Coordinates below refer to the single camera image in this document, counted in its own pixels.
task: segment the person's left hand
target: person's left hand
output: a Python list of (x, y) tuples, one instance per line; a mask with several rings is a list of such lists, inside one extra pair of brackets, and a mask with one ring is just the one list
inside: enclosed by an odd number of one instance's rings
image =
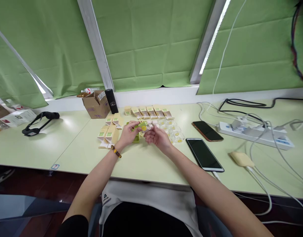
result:
[(134, 141), (135, 136), (142, 131), (140, 127), (136, 128), (134, 131), (132, 129), (135, 128), (136, 125), (140, 124), (138, 121), (130, 121), (129, 124), (125, 125), (123, 128), (123, 132), (121, 138), (118, 143), (121, 143), (123, 146), (128, 146)]

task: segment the hand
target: hand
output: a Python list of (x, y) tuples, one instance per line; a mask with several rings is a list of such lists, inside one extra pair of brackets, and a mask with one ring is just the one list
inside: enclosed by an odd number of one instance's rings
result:
[(129, 124), (125, 125), (123, 128), (123, 132), (121, 135), (121, 138), (117, 143), (122, 144), (124, 147), (128, 146), (134, 141), (135, 136), (142, 131), (140, 127), (132, 131), (136, 125), (138, 125), (140, 122), (138, 121), (130, 121)]
[(157, 128), (156, 125), (154, 125), (151, 130), (146, 132), (144, 137), (146, 138), (146, 142), (148, 144), (155, 144), (164, 154), (173, 147), (169, 140), (168, 134), (166, 134), (163, 129)]

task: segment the desk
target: desk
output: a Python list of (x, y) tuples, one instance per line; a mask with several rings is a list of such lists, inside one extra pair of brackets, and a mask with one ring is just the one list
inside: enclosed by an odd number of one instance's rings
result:
[[(270, 100), (262, 102), (271, 104)], [(171, 105), (168, 108), (186, 138), (202, 138), (191, 125), (191, 122), (199, 120), (199, 105)], [(231, 105), (225, 105), (224, 109), (256, 113), (263, 119), (270, 120), (274, 126), (281, 125), (295, 118), (303, 120), (303, 102), (301, 101), (278, 100), (272, 109), (255, 109)], [(119, 112), (124, 114), (123, 109), (119, 109)], [(209, 112), (217, 115), (214, 108), (210, 108)], [(227, 115), (222, 113), (219, 116), (227, 117)], [(133, 115), (124, 115), (123, 117), (125, 122), (137, 120)], [(215, 124), (219, 121), (232, 121), (226, 118), (217, 118), (208, 113), (204, 113), (203, 119)], [(104, 119), (91, 119), (87, 123), (71, 145), (55, 162), (55, 164), (60, 165), (59, 171), (87, 174), (93, 169), (108, 152), (106, 149), (98, 149), (100, 142), (96, 138), (104, 124)], [(303, 177), (303, 128), (299, 131), (292, 131), (290, 128), (287, 128), (287, 130), (288, 137), (294, 143), (295, 148), (289, 151), (282, 151), (282, 153)], [(244, 168), (236, 165), (228, 155), (229, 152), (242, 146), (242, 144), (244, 145), (239, 151), (245, 152), (246, 150), (248, 152), (251, 142), (225, 134), (222, 134), (222, 136), (224, 141), (206, 142), (206, 144), (225, 169), (225, 172), (219, 175), (223, 184), (233, 191), (264, 194), (264, 191), (254, 178)], [(185, 141), (181, 144), (175, 144), (175, 146), (196, 163)], [(158, 149), (155, 149), (154, 145), (147, 145), (144, 140), (141, 140), (140, 144), (132, 144), (125, 148), (122, 156), (112, 172), (112, 177), (188, 185), (174, 164)], [(253, 148), (253, 156), (255, 164), (268, 178), (295, 197), (303, 198), (303, 184), (299, 182), (299, 178), (295, 177), (284, 163), (276, 148), (256, 144), (256, 147)], [(286, 196), (265, 181), (263, 183), (271, 195)]]
[[(65, 151), (90, 117), (87, 111), (60, 112), (39, 135), (25, 137), (22, 130), (28, 123), (0, 132), (0, 165), (48, 170)], [(43, 117), (41, 127), (48, 119)]]

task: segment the smartphone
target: smartphone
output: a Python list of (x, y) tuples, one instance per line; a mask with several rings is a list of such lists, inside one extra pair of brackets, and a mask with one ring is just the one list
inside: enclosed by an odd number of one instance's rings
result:
[(186, 141), (198, 165), (203, 170), (224, 172), (223, 167), (201, 138), (187, 138)]
[(206, 122), (197, 121), (197, 122), (193, 122), (192, 125), (209, 142), (219, 142), (224, 140), (224, 138), (221, 135), (219, 135), (214, 129), (212, 129)]

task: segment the beaded bracelet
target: beaded bracelet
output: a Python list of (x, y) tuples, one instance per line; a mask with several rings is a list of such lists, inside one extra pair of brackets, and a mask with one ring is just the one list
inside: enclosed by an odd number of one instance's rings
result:
[(122, 158), (122, 155), (115, 149), (113, 145), (111, 145), (112, 150), (114, 150), (114, 153), (119, 157)]

